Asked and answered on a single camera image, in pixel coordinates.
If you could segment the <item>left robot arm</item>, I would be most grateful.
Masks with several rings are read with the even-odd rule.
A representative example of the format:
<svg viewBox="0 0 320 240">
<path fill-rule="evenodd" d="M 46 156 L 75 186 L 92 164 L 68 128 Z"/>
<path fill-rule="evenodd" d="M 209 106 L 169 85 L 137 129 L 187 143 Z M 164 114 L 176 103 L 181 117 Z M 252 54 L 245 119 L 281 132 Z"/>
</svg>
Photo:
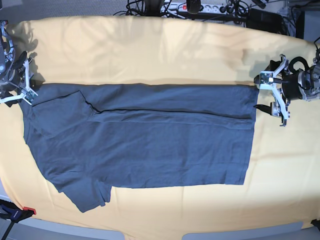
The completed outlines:
<svg viewBox="0 0 320 240">
<path fill-rule="evenodd" d="M 280 80 L 276 83 L 279 97 L 275 97 L 275 103 L 271 104 L 271 115 L 281 118 L 281 126 L 285 127 L 290 118 L 288 110 L 292 101 L 304 100 L 307 102 L 320 98 L 320 45 L 317 38 L 315 56 L 312 64 L 302 56 L 296 56 L 287 60 L 280 70 Z"/>
</svg>

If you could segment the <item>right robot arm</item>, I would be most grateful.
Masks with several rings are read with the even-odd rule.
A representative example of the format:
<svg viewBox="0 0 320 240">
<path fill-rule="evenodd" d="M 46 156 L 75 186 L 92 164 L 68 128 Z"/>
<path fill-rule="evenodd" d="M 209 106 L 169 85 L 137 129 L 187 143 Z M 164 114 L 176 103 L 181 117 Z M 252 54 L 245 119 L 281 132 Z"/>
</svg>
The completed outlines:
<svg viewBox="0 0 320 240">
<path fill-rule="evenodd" d="M 0 102 L 11 107 L 21 100 L 31 105 L 38 94 L 31 87 L 34 73 L 30 70 L 32 57 L 23 51 L 16 57 L 12 38 L 6 30 L 8 22 L 0 21 Z"/>
</svg>

